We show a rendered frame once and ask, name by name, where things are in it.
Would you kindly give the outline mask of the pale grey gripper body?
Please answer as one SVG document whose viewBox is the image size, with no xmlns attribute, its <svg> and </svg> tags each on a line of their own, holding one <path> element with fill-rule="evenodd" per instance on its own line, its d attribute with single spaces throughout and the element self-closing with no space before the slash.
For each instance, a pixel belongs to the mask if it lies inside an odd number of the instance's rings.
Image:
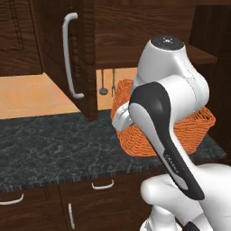
<svg viewBox="0 0 231 231">
<path fill-rule="evenodd" d="M 112 126 L 116 129 L 116 131 L 122 132 L 128 126 L 131 126 L 134 121 L 131 118 L 128 111 L 129 102 L 122 104 L 115 112 Z"/>
</svg>

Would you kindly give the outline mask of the orange wicker basket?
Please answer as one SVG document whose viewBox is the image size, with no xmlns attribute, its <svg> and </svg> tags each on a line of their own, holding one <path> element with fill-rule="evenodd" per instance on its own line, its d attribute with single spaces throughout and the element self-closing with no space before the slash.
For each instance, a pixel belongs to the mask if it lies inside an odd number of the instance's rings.
<svg viewBox="0 0 231 231">
<path fill-rule="evenodd" d="M 114 119 L 116 110 L 130 99 L 132 83 L 131 79 L 123 79 L 118 82 L 112 104 L 111 119 Z M 203 107 L 198 112 L 174 125 L 174 133 L 187 154 L 192 154 L 197 150 L 206 133 L 215 122 L 216 118 L 206 107 Z M 126 154 L 136 157 L 156 155 L 155 150 L 136 125 L 131 125 L 123 132 L 117 132 L 116 134 Z"/>
</svg>

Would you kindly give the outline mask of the dark wood base cabinet door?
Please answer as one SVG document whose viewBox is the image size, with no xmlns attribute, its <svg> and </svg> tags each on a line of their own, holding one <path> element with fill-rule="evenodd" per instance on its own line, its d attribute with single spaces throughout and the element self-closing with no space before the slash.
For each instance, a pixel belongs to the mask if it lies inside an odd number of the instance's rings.
<svg viewBox="0 0 231 231">
<path fill-rule="evenodd" d="M 75 229 L 69 221 L 69 203 Z M 69 231 L 140 231 L 147 218 L 136 195 L 78 197 L 64 200 L 63 207 Z"/>
</svg>

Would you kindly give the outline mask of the plain dark wood cabinet door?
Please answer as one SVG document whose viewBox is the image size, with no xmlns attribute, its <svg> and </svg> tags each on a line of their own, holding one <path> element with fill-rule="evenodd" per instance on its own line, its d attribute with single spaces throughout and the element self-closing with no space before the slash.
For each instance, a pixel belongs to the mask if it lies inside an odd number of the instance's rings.
<svg viewBox="0 0 231 231">
<path fill-rule="evenodd" d="M 208 109 L 217 119 L 208 134 L 226 153 L 223 163 L 231 165 L 231 0 L 196 7 L 189 43 L 217 58 L 197 69 L 209 84 Z"/>
</svg>

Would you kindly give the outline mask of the dark wood panelled cabinet door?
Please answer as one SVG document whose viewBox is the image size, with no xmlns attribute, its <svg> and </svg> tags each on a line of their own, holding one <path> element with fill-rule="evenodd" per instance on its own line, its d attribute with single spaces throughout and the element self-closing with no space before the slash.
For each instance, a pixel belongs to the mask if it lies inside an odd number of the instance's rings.
<svg viewBox="0 0 231 231">
<path fill-rule="evenodd" d="M 41 73 L 32 0 L 0 0 L 0 77 Z"/>
</svg>

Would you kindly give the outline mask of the grey hanging fork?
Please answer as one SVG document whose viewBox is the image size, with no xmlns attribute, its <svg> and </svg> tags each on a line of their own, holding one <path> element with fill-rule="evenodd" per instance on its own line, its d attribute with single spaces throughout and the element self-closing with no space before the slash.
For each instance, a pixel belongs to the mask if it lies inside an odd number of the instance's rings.
<svg viewBox="0 0 231 231">
<path fill-rule="evenodd" d="M 112 69 L 112 87 L 111 87 L 112 97 L 116 92 L 116 69 Z"/>
</svg>

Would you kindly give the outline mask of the grey hanging ladle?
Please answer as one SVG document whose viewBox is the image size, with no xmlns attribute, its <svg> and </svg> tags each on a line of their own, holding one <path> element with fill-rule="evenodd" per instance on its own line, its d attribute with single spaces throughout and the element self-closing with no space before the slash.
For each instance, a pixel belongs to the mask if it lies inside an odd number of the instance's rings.
<svg viewBox="0 0 231 231">
<path fill-rule="evenodd" d="M 99 94 L 105 96 L 108 90 L 104 86 L 104 71 L 101 70 L 101 88 L 99 89 Z"/>
</svg>

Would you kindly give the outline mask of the dark wood drawer front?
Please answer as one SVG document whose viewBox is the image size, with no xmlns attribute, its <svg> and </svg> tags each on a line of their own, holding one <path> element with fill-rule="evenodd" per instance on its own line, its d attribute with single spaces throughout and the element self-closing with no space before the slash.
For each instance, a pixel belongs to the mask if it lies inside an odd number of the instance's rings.
<svg viewBox="0 0 231 231">
<path fill-rule="evenodd" d="M 57 186 L 0 193 L 0 201 L 21 203 L 0 206 L 0 231 L 67 231 Z"/>
<path fill-rule="evenodd" d="M 92 180 L 82 180 L 60 184 L 60 194 L 63 198 L 67 199 L 94 193 L 104 193 L 107 191 L 137 191 L 139 190 L 143 180 L 159 174 L 160 172 L 156 170 L 146 170 L 116 176 L 101 177 Z M 96 186 L 102 186 L 110 184 L 111 180 L 114 180 L 115 185 L 110 189 L 94 190 L 91 187 L 91 182 L 93 182 Z"/>
</svg>

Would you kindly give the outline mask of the dark wood wall cabinet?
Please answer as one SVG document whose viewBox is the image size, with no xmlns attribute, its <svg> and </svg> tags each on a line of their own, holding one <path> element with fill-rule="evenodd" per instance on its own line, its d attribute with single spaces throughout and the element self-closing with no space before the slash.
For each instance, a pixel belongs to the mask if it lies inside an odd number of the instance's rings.
<svg viewBox="0 0 231 231">
<path fill-rule="evenodd" d="M 216 62 L 215 56 L 189 43 L 197 4 L 197 0 L 94 0 L 97 67 L 135 67 L 145 44 L 158 35 L 184 41 L 196 65 Z"/>
</svg>

